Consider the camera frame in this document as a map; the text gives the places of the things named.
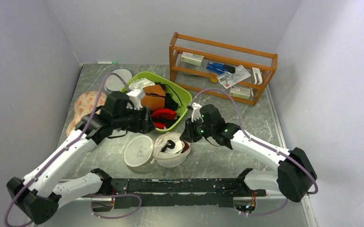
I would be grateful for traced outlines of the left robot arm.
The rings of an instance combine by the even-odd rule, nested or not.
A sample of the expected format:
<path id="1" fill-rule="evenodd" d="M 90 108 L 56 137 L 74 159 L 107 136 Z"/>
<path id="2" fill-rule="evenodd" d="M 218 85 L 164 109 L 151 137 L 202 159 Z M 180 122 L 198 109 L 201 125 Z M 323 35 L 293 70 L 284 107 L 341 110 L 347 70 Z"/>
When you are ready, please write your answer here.
<path id="1" fill-rule="evenodd" d="M 63 205 L 80 197 L 114 195 L 112 177 L 96 168 L 86 175 L 62 183 L 76 159 L 93 150 L 114 130 L 146 134 L 154 130 L 148 107 L 141 104 L 141 89 L 111 93 L 103 106 L 94 107 L 70 133 L 66 141 L 40 166 L 22 178 L 7 182 L 11 206 L 21 209 L 31 223 L 42 224 Z"/>

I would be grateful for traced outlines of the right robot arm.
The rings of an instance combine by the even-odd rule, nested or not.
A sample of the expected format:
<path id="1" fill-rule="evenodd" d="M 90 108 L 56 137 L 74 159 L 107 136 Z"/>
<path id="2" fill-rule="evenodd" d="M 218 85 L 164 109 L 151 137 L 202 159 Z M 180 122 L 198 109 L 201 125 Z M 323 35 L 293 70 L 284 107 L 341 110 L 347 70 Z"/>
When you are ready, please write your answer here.
<path id="1" fill-rule="evenodd" d="M 316 186 L 317 174 L 303 149 L 282 148 L 257 138 L 237 124 L 227 123 L 214 105 L 193 103 L 188 109 L 192 113 L 186 119 L 181 140 L 194 143 L 212 138 L 218 146 L 246 153 L 271 168 L 270 171 L 243 171 L 236 184 L 240 195 L 270 190 L 300 202 Z"/>

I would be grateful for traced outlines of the red bra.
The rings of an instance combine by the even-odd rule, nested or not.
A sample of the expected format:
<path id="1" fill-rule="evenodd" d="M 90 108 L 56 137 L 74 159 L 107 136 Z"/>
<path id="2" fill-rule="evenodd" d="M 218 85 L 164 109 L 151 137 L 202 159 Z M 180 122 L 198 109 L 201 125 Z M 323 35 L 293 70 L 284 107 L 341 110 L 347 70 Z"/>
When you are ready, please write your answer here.
<path id="1" fill-rule="evenodd" d="M 179 119 L 177 113 L 171 109 L 159 109 L 151 114 L 151 119 L 158 129 L 170 129 Z"/>

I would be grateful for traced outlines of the orange brown bra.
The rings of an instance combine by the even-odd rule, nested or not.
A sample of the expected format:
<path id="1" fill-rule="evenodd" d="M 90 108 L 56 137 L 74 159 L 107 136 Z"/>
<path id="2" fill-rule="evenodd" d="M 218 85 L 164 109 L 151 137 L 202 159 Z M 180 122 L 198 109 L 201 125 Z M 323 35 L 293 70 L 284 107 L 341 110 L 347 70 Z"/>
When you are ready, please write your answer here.
<path id="1" fill-rule="evenodd" d="M 145 97 L 141 100 L 142 106 L 148 107 L 151 111 L 164 109 L 165 92 L 159 85 L 145 87 Z"/>

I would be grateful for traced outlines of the green plastic basin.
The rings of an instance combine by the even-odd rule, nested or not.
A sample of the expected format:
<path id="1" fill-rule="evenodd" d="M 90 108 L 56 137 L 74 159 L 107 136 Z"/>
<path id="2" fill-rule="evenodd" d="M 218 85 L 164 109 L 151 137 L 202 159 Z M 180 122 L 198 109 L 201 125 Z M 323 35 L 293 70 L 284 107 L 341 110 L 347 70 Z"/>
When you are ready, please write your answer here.
<path id="1" fill-rule="evenodd" d="M 137 73 L 127 84 L 131 90 L 142 89 L 145 92 L 142 105 L 149 108 L 159 132 L 173 130 L 187 113 L 187 106 L 193 99 L 186 89 L 149 71 Z"/>

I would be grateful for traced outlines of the white lace garment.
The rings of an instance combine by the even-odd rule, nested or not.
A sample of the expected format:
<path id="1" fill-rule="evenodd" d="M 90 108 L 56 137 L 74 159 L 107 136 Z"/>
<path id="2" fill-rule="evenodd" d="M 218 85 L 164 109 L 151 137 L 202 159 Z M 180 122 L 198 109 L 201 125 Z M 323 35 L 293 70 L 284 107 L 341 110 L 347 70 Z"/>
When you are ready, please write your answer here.
<path id="1" fill-rule="evenodd" d="M 156 85 L 153 81 L 147 79 L 147 78 L 141 78 L 134 80 L 130 83 L 129 88 L 131 90 L 135 89 L 144 89 L 145 87 L 154 86 Z"/>

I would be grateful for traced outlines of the grey round pads stack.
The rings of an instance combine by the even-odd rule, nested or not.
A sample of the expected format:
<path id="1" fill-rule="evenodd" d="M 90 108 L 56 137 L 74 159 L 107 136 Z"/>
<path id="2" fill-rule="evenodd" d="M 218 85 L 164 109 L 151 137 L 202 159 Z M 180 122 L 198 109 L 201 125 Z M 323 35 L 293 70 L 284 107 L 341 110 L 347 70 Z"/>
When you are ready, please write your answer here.
<path id="1" fill-rule="evenodd" d="M 125 68 L 119 68 L 112 72 L 119 75 L 125 82 L 130 81 L 133 77 L 131 71 Z M 124 88 L 124 84 L 116 75 L 110 75 L 106 80 L 104 88 L 106 92 L 112 93 L 113 91 L 122 90 Z"/>

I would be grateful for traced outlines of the clear plastic packet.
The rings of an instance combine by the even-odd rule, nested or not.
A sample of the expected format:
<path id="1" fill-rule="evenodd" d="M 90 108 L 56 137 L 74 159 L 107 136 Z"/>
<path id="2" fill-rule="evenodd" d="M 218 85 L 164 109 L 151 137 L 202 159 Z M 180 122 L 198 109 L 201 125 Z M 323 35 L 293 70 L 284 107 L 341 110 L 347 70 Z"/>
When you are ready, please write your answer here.
<path id="1" fill-rule="evenodd" d="M 225 72 L 216 78 L 218 79 L 218 83 L 221 84 L 224 88 L 228 89 L 237 83 L 250 78 L 251 74 L 247 71 L 247 69 L 240 65 L 235 68 L 235 73 Z"/>

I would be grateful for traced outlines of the green white marker pen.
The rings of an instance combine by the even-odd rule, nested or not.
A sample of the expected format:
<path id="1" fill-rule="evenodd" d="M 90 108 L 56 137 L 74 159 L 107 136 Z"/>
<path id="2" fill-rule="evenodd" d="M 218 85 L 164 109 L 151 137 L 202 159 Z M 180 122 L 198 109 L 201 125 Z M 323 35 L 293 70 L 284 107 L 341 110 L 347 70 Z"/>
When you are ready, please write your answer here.
<path id="1" fill-rule="evenodd" d="M 116 61 L 98 61 L 97 64 L 118 64 Z"/>

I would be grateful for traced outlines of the white green box lower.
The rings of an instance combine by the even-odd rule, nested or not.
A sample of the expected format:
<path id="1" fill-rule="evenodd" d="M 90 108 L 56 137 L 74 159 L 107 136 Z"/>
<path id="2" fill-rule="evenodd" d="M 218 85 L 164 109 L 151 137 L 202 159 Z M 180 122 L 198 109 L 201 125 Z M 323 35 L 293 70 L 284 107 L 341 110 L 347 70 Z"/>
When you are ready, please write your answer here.
<path id="1" fill-rule="evenodd" d="M 232 86 L 230 88 L 230 96 L 250 100 L 253 96 L 253 92 L 251 88 Z"/>

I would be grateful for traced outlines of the blue stapler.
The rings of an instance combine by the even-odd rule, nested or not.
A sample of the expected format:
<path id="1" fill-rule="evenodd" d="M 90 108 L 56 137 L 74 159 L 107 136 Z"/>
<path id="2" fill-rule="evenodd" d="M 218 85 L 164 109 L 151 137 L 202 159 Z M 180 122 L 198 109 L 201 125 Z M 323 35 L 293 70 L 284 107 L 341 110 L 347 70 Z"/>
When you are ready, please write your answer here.
<path id="1" fill-rule="evenodd" d="M 206 69 L 208 71 L 216 73 L 217 75 L 221 75 L 226 72 L 234 74 L 236 71 L 236 68 L 234 66 L 222 64 L 222 63 L 218 63 L 218 62 L 213 62 L 213 61 L 209 61 L 207 63 Z"/>

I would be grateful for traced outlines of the white green box upper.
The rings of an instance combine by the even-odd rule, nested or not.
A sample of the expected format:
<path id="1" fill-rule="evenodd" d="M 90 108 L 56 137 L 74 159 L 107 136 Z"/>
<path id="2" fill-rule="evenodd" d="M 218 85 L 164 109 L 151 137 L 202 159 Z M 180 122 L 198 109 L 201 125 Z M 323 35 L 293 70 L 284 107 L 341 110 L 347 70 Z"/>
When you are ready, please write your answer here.
<path id="1" fill-rule="evenodd" d="M 188 63 L 188 64 L 192 64 L 195 66 L 201 66 L 202 65 L 202 61 L 204 59 L 204 56 L 202 55 L 198 55 L 198 54 L 193 54 L 193 53 L 189 53 L 189 52 L 183 52 L 181 54 L 181 61 Z"/>

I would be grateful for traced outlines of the wooden orange shelf rack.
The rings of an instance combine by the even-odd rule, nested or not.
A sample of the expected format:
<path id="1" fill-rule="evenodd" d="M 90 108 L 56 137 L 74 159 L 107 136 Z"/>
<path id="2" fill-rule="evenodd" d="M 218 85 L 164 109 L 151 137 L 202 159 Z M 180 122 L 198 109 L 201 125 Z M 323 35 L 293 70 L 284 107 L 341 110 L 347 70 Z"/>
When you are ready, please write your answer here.
<path id="1" fill-rule="evenodd" d="M 253 97 L 235 101 L 255 106 L 277 71 L 278 54 L 252 50 L 175 32 L 169 43 L 170 80 L 180 72 L 217 81 L 224 88 L 250 88 Z"/>

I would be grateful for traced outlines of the white clip holder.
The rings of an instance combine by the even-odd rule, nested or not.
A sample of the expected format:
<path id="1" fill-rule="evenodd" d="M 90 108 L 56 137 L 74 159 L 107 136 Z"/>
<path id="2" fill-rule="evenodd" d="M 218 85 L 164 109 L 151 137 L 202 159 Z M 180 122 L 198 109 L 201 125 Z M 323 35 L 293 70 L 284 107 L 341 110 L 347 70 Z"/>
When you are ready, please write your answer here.
<path id="1" fill-rule="evenodd" d="M 253 77 L 254 77 L 254 81 L 256 85 L 262 85 L 263 83 L 263 79 L 262 79 L 262 74 L 259 68 L 256 67 L 252 67 L 252 73 L 253 73 Z"/>

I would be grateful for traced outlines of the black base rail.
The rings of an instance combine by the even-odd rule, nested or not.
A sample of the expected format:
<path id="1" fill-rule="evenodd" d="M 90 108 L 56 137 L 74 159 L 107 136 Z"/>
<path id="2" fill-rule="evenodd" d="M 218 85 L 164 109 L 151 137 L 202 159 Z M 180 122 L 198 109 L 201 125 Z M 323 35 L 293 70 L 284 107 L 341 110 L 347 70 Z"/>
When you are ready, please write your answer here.
<path id="1" fill-rule="evenodd" d="M 241 178 L 142 179 L 113 178 L 96 193 L 114 195 L 114 208 L 215 205 L 232 208 L 238 197 L 264 197 L 266 191 L 251 190 Z"/>

